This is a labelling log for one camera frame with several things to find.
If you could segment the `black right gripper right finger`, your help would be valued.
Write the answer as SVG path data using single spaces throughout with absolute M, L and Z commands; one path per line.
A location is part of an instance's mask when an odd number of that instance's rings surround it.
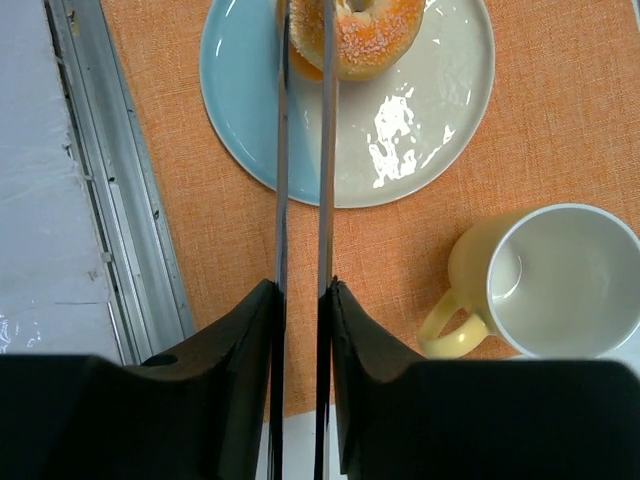
M 635 479 L 639 380 L 609 360 L 427 360 L 334 281 L 341 471 L 351 479 Z

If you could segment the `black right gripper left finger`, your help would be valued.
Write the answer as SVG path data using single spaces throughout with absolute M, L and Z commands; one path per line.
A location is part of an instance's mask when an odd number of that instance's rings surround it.
M 1 359 L 5 479 L 251 479 L 274 283 L 139 366 L 95 355 Z

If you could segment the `sugared orange donut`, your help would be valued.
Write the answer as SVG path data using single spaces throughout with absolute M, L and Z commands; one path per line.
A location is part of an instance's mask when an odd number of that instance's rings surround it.
M 426 3 L 417 0 L 336 1 L 337 76 L 371 80 L 392 67 L 411 47 Z M 279 1 L 278 25 L 289 13 L 289 60 L 303 78 L 323 78 L 324 3 Z

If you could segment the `silver metal tongs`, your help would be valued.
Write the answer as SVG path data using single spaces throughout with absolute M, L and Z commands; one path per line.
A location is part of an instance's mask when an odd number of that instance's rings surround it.
M 287 327 L 288 279 L 288 200 L 289 200 L 289 36 L 291 3 L 283 1 L 279 14 L 278 72 L 278 143 L 276 185 L 276 313 L 272 321 L 270 426 L 268 444 L 268 477 L 283 477 L 284 458 L 284 377 Z M 323 13 L 323 80 L 322 80 L 322 141 L 319 196 L 318 252 L 318 322 L 316 347 L 316 414 L 315 414 L 315 479 L 330 477 L 330 381 L 332 348 L 332 257 L 334 174 L 336 159 L 336 113 L 338 96 L 336 7 L 324 1 Z

